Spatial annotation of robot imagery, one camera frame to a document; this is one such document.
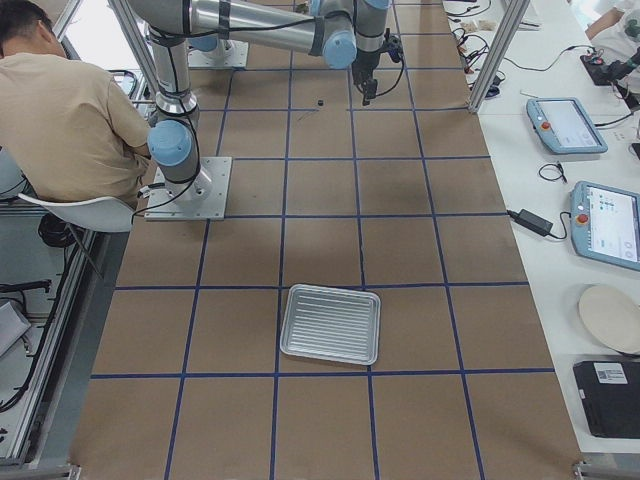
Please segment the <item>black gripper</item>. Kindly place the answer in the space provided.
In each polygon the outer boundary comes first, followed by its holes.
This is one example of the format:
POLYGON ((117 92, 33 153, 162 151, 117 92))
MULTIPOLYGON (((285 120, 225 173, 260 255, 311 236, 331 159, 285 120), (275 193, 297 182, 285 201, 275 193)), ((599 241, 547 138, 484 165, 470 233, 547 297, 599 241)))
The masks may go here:
POLYGON ((376 98, 378 81, 374 71, 379 65, 380 52, 357 50, 356 58, 351 65, 354 86, 362 93, 362 105, 368 106, 376 98))

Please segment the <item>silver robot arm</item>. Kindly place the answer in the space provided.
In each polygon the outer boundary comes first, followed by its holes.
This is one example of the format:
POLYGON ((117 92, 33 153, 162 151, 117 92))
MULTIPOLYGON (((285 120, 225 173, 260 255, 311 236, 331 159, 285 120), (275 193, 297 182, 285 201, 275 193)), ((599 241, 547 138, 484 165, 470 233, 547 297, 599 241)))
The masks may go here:
POLYGON ((368 105, 379 96, 374 72, 382 55, 403 60, 399 38, 386 26, 387 1, 311 1, 305 13, 248 1, 132 1, 131 10, 148 26, 159 90, 156 126, 149 148, 168 196, 200 200, 212 186, 200 157, 188 54, 195 50, 221 63, 241 43, 297 51, 324 60, 331 69, 350 69, 368 105))

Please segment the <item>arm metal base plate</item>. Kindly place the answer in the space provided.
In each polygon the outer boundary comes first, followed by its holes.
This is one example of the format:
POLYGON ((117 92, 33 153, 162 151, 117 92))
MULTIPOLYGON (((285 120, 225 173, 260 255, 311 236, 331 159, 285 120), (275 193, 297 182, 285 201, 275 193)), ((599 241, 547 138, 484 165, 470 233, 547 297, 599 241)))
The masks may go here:
POLYGON ((249 45, 235 40, 189 41, 188 65, 192 70, 245 69, 249 45))
POLYGON ((187 184, 167 183, 157 167, 154 182, 162 186, 151 190, 144 218, 147 221, 223 220, 231 169, 231 157, 201 157, 198 176, 189 189, 175 199, 187 184))

